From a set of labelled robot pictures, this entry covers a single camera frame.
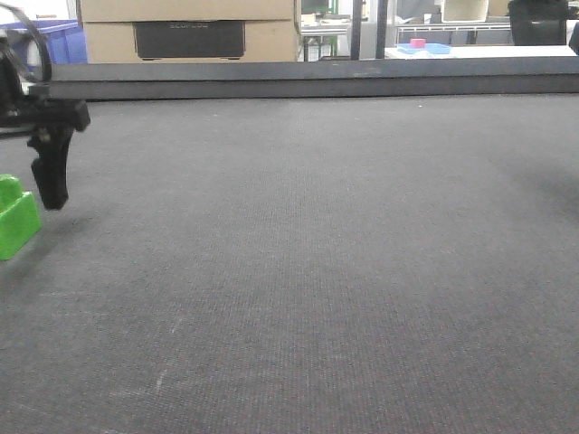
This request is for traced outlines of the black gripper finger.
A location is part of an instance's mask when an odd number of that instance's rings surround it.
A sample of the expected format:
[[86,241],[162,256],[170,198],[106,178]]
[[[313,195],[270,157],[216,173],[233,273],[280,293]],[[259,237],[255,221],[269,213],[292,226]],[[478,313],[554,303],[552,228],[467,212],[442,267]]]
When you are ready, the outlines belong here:
[[47,210],[61,210],[69,199],[67,159],[73,132],[72,127],[61,125],[42,127],[27,142],[38,154],[31,168]]

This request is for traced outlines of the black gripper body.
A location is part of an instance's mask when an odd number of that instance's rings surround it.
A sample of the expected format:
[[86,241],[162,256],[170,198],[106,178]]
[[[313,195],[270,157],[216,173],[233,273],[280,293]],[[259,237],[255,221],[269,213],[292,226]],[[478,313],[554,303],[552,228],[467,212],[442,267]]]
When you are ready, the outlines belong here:
[[45,93],[52,63],[44,42],[32,38],[40,55],[40,72],[29,70],[10,42],[1,37],[1,138],[26,137],[42,127],[57,125],[82,132],[90,124],[87,104],[78,99],[55,99]]

